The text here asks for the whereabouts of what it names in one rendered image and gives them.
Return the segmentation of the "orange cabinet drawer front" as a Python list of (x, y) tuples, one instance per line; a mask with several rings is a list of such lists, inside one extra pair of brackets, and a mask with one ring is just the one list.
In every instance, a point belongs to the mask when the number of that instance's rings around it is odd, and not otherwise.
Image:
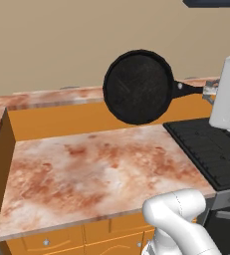
[(86, 255), (140, 255), (154, 228), (142, 213), (114, 217), (84, 225)]
[[(43, 245), (48, 239), (50, 244)], [(74, 249), (84, 251), (84, 234), (81, 226), (29, 235), (7, 241), (12, 255), (65, 255)]]

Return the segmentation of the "black frying pan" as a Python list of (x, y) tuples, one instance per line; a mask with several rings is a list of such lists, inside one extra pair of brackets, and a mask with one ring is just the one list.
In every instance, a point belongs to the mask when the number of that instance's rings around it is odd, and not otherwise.
[(175, 81), (164, 58), (147, 50), (133, 50), (111, 63), (103, 84), (109, 111), (129, 125), (145, 125), (158, 120), (171, 101), (202, 94), (202, 87)]

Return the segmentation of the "black stove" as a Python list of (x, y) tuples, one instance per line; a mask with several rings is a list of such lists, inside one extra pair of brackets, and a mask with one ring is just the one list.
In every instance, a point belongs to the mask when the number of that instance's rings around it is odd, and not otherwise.
[(216, 191), (197, 222), (220, 252), (230, 255), (230, 220), (216, 217), (217, 211), (230, 211), (230, 132), (212, 127), (208, 119), (166, 123), (164, 128)]

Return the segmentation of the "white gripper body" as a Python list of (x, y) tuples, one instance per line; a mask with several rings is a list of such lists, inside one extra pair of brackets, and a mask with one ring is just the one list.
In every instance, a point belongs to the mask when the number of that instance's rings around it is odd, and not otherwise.
[(230, 57), (224, 62), (209, 123), (230, 132)]

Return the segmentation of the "dark range hood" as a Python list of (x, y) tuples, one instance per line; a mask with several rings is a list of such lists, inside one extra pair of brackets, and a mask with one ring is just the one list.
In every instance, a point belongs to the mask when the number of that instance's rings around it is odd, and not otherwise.
[(230, 0), (182, 0), (189, 8), (230, 8)]

